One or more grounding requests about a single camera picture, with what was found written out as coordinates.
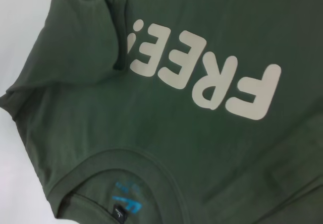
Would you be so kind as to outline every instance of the white background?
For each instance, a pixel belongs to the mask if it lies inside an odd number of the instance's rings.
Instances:
[[[0,95],[18,77],[51,0],[0,0]],[[56,220],[10,115],[0,109],[0,223],[75,224]]]

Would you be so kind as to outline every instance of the t-shirt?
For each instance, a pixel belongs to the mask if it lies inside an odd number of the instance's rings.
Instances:
[[[56,218],[323,223],[323,0],[52,0],[0,99]]]

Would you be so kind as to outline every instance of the white surface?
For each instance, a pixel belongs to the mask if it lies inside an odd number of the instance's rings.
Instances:
[[[18,77],[51,0],[0,0],[0,95]],[[56,220],[14,122],[0,109],[0,223],[73,224]]]

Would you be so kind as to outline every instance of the olive green fabric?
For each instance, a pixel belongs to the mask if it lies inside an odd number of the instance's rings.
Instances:
[[[56,218],[323,223],[323,0],[52,0],[0,98]]]

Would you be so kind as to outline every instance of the black label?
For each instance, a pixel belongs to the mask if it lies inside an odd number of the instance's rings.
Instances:
[[[114,205],[112,216],[120,223],[124,224],[128,215],[127,211],[121,205]]]

